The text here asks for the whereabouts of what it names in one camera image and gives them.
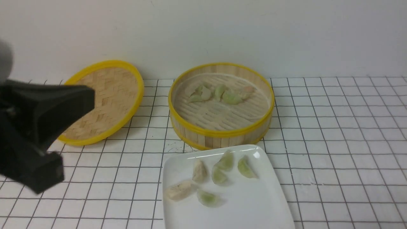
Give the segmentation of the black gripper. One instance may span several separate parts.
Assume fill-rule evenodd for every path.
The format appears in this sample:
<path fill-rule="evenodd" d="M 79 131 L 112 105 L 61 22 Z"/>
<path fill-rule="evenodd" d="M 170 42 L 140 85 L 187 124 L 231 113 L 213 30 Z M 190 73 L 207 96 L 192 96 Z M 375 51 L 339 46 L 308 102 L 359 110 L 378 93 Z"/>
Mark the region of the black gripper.
<path fill-rule="evenodd" d="M 62 156 L 48 149 L 94 106 L 95 91 L 85 85 L 6 80 L 1 84 L 1 174 L 36 194 L 63 182 Z"/>

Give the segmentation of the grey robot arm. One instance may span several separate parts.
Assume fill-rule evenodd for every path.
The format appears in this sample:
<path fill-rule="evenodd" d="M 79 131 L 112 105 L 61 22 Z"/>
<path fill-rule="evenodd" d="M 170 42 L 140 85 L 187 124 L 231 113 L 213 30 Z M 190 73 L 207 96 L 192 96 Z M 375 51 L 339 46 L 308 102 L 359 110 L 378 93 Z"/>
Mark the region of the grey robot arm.
<path fill-rule="evenodd" d="M 1 40 L 0 172 L 41 194 L 65 179 L 62 156 L 47 150 L 94 109 L 95 91 L 84 85 L 11 80 L 13 62 L 11 46 Z"/>

